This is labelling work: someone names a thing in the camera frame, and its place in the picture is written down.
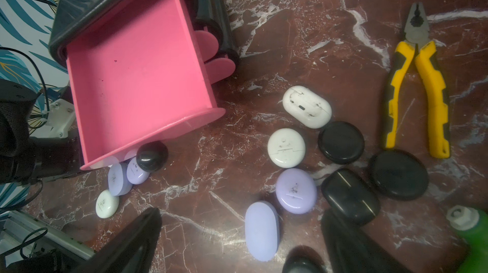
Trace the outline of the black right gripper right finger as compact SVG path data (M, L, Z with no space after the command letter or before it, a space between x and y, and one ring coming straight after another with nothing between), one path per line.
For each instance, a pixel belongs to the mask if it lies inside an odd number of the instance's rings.
M410 272L358 226L332 210L324 212L321 228L334 272Z

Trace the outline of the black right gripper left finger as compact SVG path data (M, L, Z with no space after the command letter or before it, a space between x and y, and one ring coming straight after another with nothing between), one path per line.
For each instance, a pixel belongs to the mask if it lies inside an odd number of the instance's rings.
M75 272L149 272L160 237L158 208L148 208Z

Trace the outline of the white round earphone case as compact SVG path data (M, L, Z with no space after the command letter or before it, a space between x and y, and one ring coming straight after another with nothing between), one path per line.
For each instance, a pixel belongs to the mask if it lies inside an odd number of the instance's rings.
M275 131L268 140L268 155L271 161L281 168L294 168L305 157L304 138L291 128Z
M99 218L112 217L119 206L119 197L113 196L108 189L103 190L97 198L95 211Z

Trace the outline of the white oval earphone case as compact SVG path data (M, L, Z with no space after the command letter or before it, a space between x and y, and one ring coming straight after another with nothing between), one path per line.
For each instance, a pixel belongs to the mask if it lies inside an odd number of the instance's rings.
M324 127L332 118L328 101L303 86L293 86L283 95L284 109L308 128Z

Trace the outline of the pink top drawer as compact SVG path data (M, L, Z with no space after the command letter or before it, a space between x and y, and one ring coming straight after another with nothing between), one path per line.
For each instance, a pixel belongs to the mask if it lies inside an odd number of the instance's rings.
M225 113L203 78L151 82L128 73L68 72L86 171L130 159L146 143L184 135Z

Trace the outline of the pink drawer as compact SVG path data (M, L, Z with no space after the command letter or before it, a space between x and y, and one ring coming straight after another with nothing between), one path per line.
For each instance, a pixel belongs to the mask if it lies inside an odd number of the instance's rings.
M236 64L226 54L218 57L217 38L206 30L196 30L195 36L210 83L214 84L230 77L236 70Z
M130 159L146 143L184 135L225 113L203 78L151 82L128 73L68 72L86 171Z

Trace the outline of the black pink drawer cabinet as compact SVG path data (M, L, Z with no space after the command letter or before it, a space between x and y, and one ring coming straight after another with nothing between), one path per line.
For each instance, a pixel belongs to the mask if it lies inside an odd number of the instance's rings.
M196 30L212 33L218 57L238 65L224 0L60 0L48 49L71 74L210 82Z

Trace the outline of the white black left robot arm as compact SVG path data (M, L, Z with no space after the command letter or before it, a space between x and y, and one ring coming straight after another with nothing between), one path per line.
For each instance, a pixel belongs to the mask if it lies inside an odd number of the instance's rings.
M12 81L1 80L1 183L34 183L66 179L83 173L77 134L68 138L29 136L28 117L38 94Z

